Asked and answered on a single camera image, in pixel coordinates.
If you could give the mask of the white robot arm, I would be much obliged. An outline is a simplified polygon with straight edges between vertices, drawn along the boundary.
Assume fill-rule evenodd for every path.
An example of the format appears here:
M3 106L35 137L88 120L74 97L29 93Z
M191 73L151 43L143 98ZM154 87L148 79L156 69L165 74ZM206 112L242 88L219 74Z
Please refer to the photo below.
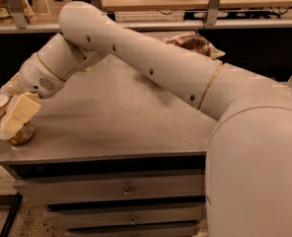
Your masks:
M91 4L74 1L60 32L0 90L9 140L74 73L112 54L215 119L207 151L210 237L292 237L292 90L269 78L125 29Z

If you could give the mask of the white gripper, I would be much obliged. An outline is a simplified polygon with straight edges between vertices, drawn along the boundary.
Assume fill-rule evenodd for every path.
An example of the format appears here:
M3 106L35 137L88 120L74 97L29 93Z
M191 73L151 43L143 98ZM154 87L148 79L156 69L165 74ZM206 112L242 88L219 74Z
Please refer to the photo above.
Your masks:
M40 98L51 98L64 86L65 82L52 74L34 53L21 66L19 74L16 73L0 88L1 93L12 97L0 121L0 139L14 137L40 110Z

